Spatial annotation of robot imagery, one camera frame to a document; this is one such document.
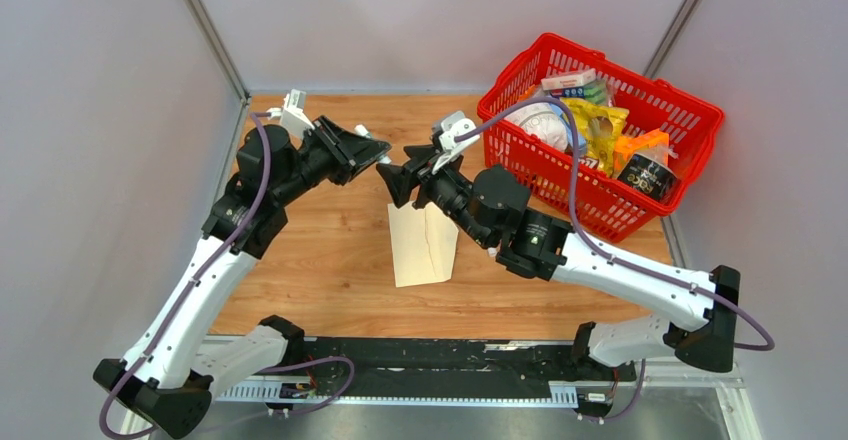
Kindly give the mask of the green white glue stick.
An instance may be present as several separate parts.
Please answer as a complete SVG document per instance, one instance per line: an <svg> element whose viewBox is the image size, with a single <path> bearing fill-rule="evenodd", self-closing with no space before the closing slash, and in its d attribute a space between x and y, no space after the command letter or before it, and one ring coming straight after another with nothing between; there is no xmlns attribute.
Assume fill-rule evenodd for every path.
<svg viewBox="0 0 848 440"><path fill-rule="evenodd" d="M370 140L375 140L375 137L373 136L373 134L363 124L357 124L354 127L354 131L362 137L365 137L365 138L370 139ZM377 160L377 162L380 163L380 164L390 164L391 158L387 154L383 154Z"/></svg>

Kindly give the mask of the cream paper envelope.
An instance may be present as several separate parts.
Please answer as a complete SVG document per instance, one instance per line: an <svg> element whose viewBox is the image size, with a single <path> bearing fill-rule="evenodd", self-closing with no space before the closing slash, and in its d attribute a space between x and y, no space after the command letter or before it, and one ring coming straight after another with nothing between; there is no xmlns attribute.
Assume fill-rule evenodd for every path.
<svg viewBox="0 0 848 440"><path fill-rule="evenodd" d="M387 205L397 288L443 283L452 278L459 230L435 204Z"/></svg>

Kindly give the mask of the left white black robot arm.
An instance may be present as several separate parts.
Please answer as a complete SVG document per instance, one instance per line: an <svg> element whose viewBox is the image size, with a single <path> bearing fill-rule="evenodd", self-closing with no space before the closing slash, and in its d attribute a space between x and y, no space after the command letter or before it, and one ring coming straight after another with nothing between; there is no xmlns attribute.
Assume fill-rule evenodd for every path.
<svg viewBox="0 0 848 440"><path fill-rule="evenodd" d="M324 182L348 184L390 151L386 141L326 117L296 127L272 124L269 113L252 120L237 170L213 204L175 289L139 340L94 371L108 403L146 421L139 438L159 431L182 439L215 399L248 377L313 366L303 331L276 315L207 354L200 347L234 289L286 226L287 207Z"/></svg>

